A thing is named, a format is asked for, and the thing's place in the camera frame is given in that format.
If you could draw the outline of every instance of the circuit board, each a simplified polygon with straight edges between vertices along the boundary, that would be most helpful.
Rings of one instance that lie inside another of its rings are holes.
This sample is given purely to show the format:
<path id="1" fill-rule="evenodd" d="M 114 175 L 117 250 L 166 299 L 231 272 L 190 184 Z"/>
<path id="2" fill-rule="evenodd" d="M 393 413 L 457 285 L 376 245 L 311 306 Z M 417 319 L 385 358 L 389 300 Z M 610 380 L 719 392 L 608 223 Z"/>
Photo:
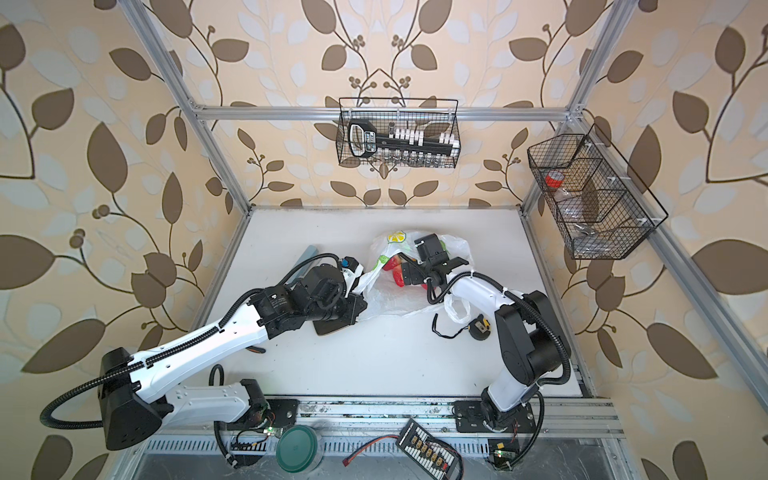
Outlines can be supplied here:
<path id="1" fill-rule="evenodd" d="M 435 480 L 455 480 L 458 476 L 456 453 L 443 448 L 413 419 L 400 432 L 397 446 Z"/>

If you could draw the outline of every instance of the round container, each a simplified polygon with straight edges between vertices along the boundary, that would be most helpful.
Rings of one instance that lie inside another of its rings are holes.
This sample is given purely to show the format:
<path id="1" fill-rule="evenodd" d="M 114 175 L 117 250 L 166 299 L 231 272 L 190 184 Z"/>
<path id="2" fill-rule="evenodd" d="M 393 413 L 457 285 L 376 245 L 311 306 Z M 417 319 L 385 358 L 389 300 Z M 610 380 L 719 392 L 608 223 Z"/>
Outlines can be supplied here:
<path id="1" fill-rule="evenodd" d="M 546 182 L 547 186 L 553 190 L 560 188 L 564 180 L 565 175 L 563 175 L 563 172 L 557 170 L 551 170 L 547 174 L 547 177 L 544 178 L 544 182 Z"/>
<path id="2" fill-rule="evenodd" d="M 323 458 L 322 439 L 310 427 L 297 425 L 291 428 L 277 443 L 277 464 L 289 473 L 313 470 Z"/>

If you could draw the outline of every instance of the mounting plate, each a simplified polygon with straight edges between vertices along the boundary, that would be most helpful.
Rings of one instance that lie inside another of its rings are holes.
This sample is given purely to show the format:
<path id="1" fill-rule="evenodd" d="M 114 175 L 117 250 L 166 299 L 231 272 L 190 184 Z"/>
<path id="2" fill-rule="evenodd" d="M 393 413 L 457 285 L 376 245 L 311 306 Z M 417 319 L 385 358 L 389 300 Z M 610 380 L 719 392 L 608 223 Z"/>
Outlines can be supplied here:
<path id="1" fill-rule="evenodd" d="M 533 418 L 531 404 L 518 406 L 513 417 L 518 423 L 518 433 L 533 433 L 536 423 Z M 483 416 L 479 400 L 459 400 L 453 403 L 453 414 L 456 420 L 456 431 L 459 433 L 492 433 L 483 425 Z"/>

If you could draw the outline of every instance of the green lid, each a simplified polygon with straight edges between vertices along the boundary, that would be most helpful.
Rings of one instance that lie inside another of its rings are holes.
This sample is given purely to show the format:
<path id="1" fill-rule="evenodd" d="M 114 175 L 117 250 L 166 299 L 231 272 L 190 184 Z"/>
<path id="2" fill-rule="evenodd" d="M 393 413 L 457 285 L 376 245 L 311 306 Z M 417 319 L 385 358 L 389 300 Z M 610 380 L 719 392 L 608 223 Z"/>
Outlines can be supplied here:
<path id="1" fill-rule="evenodd" d="M 304 425 L 297 425 L 283 433 L 277 443 L 275 456 L 277 464 L 289 473 L 304 470 L 312 463 L 317 453 L 317 435 Z"/>

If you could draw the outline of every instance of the leaf wallpaper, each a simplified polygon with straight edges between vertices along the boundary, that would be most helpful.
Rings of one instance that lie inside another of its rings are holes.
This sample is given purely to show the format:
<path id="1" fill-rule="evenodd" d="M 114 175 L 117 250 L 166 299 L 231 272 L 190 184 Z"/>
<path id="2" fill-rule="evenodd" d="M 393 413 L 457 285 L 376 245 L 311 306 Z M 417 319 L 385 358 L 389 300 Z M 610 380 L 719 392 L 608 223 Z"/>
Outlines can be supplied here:
<path id="1" fill-rule="evenodd" d="M 533 177 L 525 149 L 547 122 L 465 122 L 456 169 L 339 165 L 336 125 L 220 121 L 217 142 L 258 207 L 490 207 L 522 203 Z M 215 178 L 207 185 L 219 192 Z"/>
<path id="2" fill-rule="evenodd" d="M 147 0 L 197 103 L 564 107 L 607 0 Z"/>
<path id="3" fill-rule="evenodd" d="M 585 110 L 763 350 L 766 22 L 765 2 L 640 1 Z M 531 218 L 598 393 L 649 480 L 763 478 L 768 416 L 652 247 L 574 261 L 543 202 Z"/>
<path id="4" fill-rule="evenodd" d="M 218 176 L 114 2 L 3 2 L 0 45 L 4 473 L 96 479 L 103 432 L 53 432 L 40 410 L 107 351 L 187 331 L 240 215 L 208 193 Z"/>

